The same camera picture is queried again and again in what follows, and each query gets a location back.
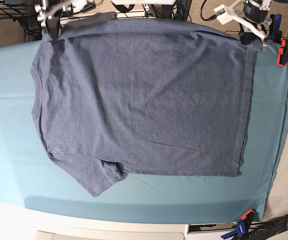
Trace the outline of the blue clamp top right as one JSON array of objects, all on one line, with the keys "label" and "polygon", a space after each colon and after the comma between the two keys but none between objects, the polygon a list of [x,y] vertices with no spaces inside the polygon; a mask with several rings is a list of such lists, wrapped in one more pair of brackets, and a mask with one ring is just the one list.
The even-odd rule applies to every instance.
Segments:
[{"label": "blue clamp top right", "polygon": [[270,15],[271,24],[269,25],[269,34],[267,37],[268,42],[278,44],[281,43],[282,31],[279,29],[281,24],[281,18],[282,15],[279,13]]}]

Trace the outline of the orange black clamp top right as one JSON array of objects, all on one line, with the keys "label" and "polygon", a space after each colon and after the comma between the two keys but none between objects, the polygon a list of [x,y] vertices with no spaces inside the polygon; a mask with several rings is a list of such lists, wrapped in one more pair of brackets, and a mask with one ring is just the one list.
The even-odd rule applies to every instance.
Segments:
[{"label": "orange black clamp top right", "polygon": [[281,47],[278,49],[277,65],[284,67],[288,62],[288,39],[281,41]]}]

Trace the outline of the white power strip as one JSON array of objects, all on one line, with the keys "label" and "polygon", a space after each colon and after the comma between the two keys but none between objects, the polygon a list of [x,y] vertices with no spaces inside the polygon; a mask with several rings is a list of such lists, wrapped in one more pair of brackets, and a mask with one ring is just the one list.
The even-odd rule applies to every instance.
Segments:
[{"label": "white power strip", "polygon": [[[68,21],[68,20],[79,20],[79,19],[84,19],[86,17],[95,15],[95,12],[91,13],[85,13],[85,14],[78,14],[78,15],[73,15],[73,16],[62,16],[60,18],[61,21]],[[132,10],[127,13],[121,13],[119,11],[116,11],[117,18],[118,19],[127,19],[127,18],[153,18],[152,12],[149,10],[148,13],[145,12],[143,9],[136,9]]]}]

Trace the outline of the blue-grey heathered T-shirt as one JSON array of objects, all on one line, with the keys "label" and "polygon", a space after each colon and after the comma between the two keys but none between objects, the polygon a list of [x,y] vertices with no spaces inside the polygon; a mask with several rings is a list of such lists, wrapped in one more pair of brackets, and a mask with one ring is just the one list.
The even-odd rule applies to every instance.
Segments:
[{"label": "blue-grey heathered T-shirt", "polygon": [[124,174],[238,175],[261,41],[112,12],[42,34],[33,120],[50,160],[91,195]]}]

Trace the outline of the orange blue clamp bottom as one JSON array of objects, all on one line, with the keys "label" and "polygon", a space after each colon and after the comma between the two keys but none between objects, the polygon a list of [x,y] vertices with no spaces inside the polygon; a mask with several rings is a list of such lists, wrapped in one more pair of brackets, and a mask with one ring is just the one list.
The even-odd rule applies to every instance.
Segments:
[{"label": "orange blue clamp bottom", "polygon": [[223,240],[231,238],[232,240],[240,240],[244,235],[248,233],[255,214],[254,209],[248,210],[241,216],[241,221],[236,225],[235,229],[229,233],[221,236]]}]

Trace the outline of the teal table cloth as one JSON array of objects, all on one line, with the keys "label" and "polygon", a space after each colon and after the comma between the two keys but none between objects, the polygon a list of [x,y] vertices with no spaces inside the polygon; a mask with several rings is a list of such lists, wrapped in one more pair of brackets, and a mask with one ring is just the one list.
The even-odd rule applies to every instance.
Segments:
[{"label": "teal table cloth", "polygon": [[249,209],[263,218],[288,130],[288,64],[278,46],[256,57],[251,110],[238,177],[129,174],[91,196],[48,158],[32,120],[30,74],[39,42],[0,48],[0,202],[94,220],[145,224],[237,221]]}]

